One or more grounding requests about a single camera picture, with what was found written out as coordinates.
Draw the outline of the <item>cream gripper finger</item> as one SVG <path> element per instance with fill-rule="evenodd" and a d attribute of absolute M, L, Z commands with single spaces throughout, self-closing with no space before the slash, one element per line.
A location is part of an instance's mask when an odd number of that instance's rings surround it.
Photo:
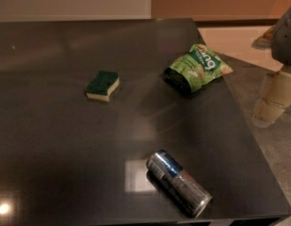
<path fill-rule="evenodd" d="M 269 127 L 290 105 L 291 66 L 283 65 L 278 72 L 265 76 L 251 122 L 259 128 Z"/>

